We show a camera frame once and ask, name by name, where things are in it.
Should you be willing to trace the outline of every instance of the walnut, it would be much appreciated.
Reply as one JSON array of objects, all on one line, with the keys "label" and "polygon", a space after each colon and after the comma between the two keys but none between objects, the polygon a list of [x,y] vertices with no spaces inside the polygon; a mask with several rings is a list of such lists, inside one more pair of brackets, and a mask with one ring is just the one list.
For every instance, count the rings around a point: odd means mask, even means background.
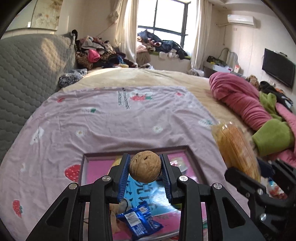
[{"label": "walnut", "polygon": [[134,155],[129,165],[129,173],[133,179],[141,183],[155,181],[161,171],[161,160],[152,151],[142,151]]}]

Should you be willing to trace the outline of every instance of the white curtain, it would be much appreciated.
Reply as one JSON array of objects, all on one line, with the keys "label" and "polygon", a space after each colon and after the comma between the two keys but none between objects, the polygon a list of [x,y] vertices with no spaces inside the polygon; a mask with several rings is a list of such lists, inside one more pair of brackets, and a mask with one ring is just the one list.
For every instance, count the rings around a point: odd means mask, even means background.
[{"label": "white curtain", "polygon": [[195,30],[192,34],[195,40],[191,53],[191,68],[200,69],[209,39],[213,5],[208,0],[193,0],[191,4],[196,7]]},{"label": "white curtain", "polygon": [[110,19],[116,21],[115,41],[126,58],[136,62],[137,13],[139,0],[116,0]]}]

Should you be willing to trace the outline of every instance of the poster on wall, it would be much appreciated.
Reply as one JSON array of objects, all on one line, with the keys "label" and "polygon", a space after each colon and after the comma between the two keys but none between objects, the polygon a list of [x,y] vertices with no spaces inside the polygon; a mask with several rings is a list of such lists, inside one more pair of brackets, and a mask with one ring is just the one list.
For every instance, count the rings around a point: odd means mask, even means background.
[{"label": "poster on wall", "polygon": [[37,0],[31,28],[57,30],[63,0]]}]

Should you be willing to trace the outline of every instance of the bed sheet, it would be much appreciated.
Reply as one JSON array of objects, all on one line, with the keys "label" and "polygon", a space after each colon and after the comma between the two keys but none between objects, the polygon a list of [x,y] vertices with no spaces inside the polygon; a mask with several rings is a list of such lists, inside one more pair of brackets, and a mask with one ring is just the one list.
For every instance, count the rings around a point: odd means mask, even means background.
[{"label": "bed sheet", "polygon": [[209,79],[181,72],[150,69],[98,69],[91,70],[79,82],[63,88],[68,92],[83,88],[123,87],[123,86],[184,86],[206,107],[220,122],[232,121],[242,128],[255,154],[257,150],[252,141],[254,131],[225,104],[213,98]]},{"label": "bed sheet", "polygon": [[64,188],[78,181],[83,153],[181,145],[196,156],[205,182],[220,182],[248,212],[247,199],[224,179],[226,166],[211,124],[217,120],[184,87],[55,93],[28,119],[3,159],[0,217],[16,241],[25,241]]}]

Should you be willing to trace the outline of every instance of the air conditioner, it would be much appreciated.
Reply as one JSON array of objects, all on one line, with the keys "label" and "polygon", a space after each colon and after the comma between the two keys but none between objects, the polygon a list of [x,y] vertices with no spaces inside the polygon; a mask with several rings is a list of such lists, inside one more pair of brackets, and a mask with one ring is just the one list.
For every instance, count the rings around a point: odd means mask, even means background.
[{"label": "air conditioner", "polygon": [[253,16],[228,14],[227,19],[228,22],[232,24],[240,24],[256,28],[256,19]]}]

